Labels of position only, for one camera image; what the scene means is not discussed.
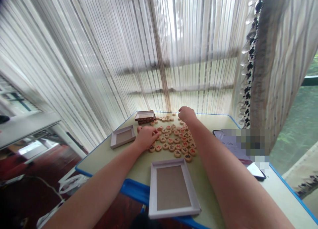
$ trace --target hand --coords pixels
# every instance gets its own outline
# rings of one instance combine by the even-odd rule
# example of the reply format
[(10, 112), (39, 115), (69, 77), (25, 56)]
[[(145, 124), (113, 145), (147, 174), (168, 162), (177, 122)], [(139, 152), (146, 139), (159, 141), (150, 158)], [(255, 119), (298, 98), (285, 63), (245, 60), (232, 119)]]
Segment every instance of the hand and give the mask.
[(138, 135), (134, 141), (138, 149), (144, 151), (150, 148), (154, 141), (159, 137), (159, 133), (155, 127), (139, 126), (137, 128)]
[(178, 114), (178, 117), (180, 118), (180, 120), (184, 121), (186, 124), (188, 124), (189, 120), (196, 119), (196, 114), (194, 110), (190, 107), (182, 106), (179, 109), (179, 112), (180, 113)]

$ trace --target sheer curtain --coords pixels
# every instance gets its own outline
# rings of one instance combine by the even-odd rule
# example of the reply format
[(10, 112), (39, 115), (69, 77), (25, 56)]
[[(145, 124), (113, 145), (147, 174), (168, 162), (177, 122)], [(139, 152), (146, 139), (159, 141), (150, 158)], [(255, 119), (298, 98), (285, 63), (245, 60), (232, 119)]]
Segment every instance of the sheer curtain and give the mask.
[(91, 151), (137, 110), (232, 114), (247, 2), (3, 0), (0, 57)]
[(267, 129), (270, 150), (318, 49), (318, 0), (264, 0), (251, 100), (251, 129)]

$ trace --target table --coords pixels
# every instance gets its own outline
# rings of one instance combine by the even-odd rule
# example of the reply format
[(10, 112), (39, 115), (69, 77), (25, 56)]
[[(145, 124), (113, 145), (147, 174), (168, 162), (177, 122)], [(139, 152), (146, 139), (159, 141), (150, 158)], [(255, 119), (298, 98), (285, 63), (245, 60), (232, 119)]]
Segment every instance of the table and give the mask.
[(0, 124), (0, 150), (42, 130), (56, 133), (81, 158), (86, 154), (74, 143), (58, 124), (61, 118), (54, 112), (30, 112), (14, 116)]
[[(165, 116), (167, 113), (155, 113), (156, 116)], [(134, 121), (134, 113), (119, 128), (129, 125), (134, 126), (137, 135), (137, 122)], [(210, 130), (238, 129), (236, 123), (227, 115), (204, 115), (197, 114), (198, 119)], [(161, 122), (155, 126), (167, 126), (175, 124), (179, 126), (178, 116), (174, 117), (173, 122)], [(104, 140), (95, 150), (84, 158), (77, 166), (76, 170), (80, 173), (92, 176), (104, 165), (109, 163), (116, 155), (122, 152), (129, 144), (123, 145), (112, 150), (110, 148), (111, 137)], [(136, 161), (127, 179), (121, 189), (121, 192), (144, 203), (149, 203), (149, 185), (150, 185), (150, 165), (152, 161), (174, 159), (173, 153), (168, 150), (160, 152), (144, 152)], [(202, 212), (199, 215), (188, 217), (178, 217), (177, 220), (193, 228), (225, 228), (225, 224), (215, 197), (213, 189), (208, 181), (202, 162), (198, 156), (188, 165), (192, 182), (199, 199)], [(293, 193), (292, 189), (285, 183), (277, 171), (271, 167), (266, 174), (269, 176), (260, 184), (271, 195), (277, 205), (282, 209), (295, 228), (318, 228), (318, 221), (302, 203), (302, 201)]]

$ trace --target red floor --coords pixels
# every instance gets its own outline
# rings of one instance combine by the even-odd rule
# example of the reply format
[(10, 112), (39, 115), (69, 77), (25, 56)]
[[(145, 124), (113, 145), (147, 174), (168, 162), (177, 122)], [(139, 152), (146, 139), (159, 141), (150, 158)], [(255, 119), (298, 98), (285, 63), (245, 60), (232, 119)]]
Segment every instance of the red floor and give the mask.
[[(79, 161), (80, 158), (69, 147), (58, 146), (38, 157), (32, 165), (22, 165), (10, 170), (10, 177), (21, 174), (38, 176), (58, 190), (58, 181)], [(0, 191), (0, 200), (1, 221), (8, 218), (14, 218), (15, 221), (28, 218), (25, 228), (36, 228), (38, 218), (50, 212), (60, 202), (52, 189), (35, 178), (24, 178), (5, 187)], [(141, 207), (142, 204), (119, 194), (94, 228), (129, 228)], [(163, 228), (189, 228), (173, 219), (159, 221)]]

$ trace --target blue table edge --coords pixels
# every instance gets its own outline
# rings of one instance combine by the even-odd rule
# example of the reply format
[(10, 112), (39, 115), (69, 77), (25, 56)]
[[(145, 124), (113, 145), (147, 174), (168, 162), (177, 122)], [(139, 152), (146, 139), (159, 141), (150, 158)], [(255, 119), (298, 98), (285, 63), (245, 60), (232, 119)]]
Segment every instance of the blue table edge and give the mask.
[[(135, 111), (127, 120), (129, 120), (136, 112)], [(198, 115), (225, 115), (225, 114), (199, 114)], [(241, 129), (241, 127), (239, 127), (239, 125), (235, 122), (235, 120), (230, 116), (230, 115), (225, 115), (231, 118), (231, 120), (236, 124), (236, 126)], [(108, 139), (108, 137), (106, 139), (104, 139), (96, 148), (98, 148), (105, 140)], [(81, 169), (78, 168), (78, 165), (84, 160), (82, 159), (76, 166), (75, 166), (75, 170), (78, 171), (79, 173), (88, 176), (88, 177), (92, 177), (93, 175), (85, 172)], [(273, 167), (273, 165), (271, 163), (269, 163), (270, 167), (272, 168), (272, 170), (276, 173), (276, 175), (280, 178), (280, 180), (285, 184), (285, 186), (289, 189), (289, 191), (295, 196), (295, 198), (298, 200), (298, 202), (303, 206), (303, 208), (306, 210), (306, 212), (311, 216), (311, 218), (314, 220), (314, 222), (318, 225), (318, 220), (317, 218), (314, 216), (314, 214), (309, 210), (309, 208), (304, 204), (304, 202), (298, 197), (298, 195), (292, 190), (292, 188), (288, 185), (288, 183), (282, 178), (282, 176), (277, 172), (277, 170)], [(150, 186), (139, 183), (135, 180), (132, 179), (125, 179), (120, 192), (142, 204), (145, 204), (146, 206), (149, 206), (149, 194), (150, 194)], [(193, 218), (191, 216), (182, 216), (182, 217), (174, 217), (175, 220), (189, 226), (195, 229), (209, 229), (208, 227), (205, 227), (199, 223), (197, 223), (196, 221), (193, 220)]]

